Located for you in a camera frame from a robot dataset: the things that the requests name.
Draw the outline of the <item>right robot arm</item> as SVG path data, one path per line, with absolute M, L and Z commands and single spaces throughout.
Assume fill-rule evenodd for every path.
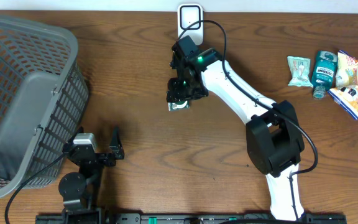
M 170 111 L 188 108 L 191 100 L 214 93 L 232 109 L 246 127 L 247 153 L 266 176 L 270 212 L 277 220 L 297 221 L 304 214 L 297 178 L 303 138 L 297 129 L 294 107 L 276 103 L 253 89 L 214 48 L 202 51 L 190 36 L 172 46 L 170 62 L 177 77 L 168 81 Z

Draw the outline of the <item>yellow snack bag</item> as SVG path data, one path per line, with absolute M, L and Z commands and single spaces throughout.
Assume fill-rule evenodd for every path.
M 340 50 L 337 53 L 335 87 L 328 93 L 353 119 L 358 120 L 358 59 Z

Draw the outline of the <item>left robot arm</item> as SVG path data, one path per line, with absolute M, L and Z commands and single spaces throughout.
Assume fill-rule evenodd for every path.
M 63 147 L 63 155 L 79 167 L 79 171 L 64 175 L 58 185 L 63 197 L 63 223 L 109 222 L 108 213 L 96 202 L 104 168 L 114 167 L 125 156 L 119 128 L 113 129 L 108 152 L 96 152 L 96 148 L 94 134 L 85 133 L 82 127 Z

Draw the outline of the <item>green round-label box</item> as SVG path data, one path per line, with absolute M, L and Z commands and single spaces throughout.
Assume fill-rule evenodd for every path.
M 168 103 L 168 110 L 175 111 L 175 110 L 183 110 L 188 109 L 190 107 L 189 101 L 180 101 L 177 103 Z

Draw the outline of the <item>teal wet wipes pack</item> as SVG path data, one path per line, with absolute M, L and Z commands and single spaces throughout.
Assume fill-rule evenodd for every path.
M 287 62 L 291 72 L 291 80 L 288 86 L 312 88 L 313 84 L 309 78 L 311 60 L 309 58 L 288 56 Z

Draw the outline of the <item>blue mouthwash bottle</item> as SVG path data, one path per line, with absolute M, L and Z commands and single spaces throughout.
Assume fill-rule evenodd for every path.
M 320 50 L 315 57 L 315 66 L 311 82 L 313 84 L 313 97 L 324 98 L 331 88 L 337 69 L 338 57 L 332 52 Z

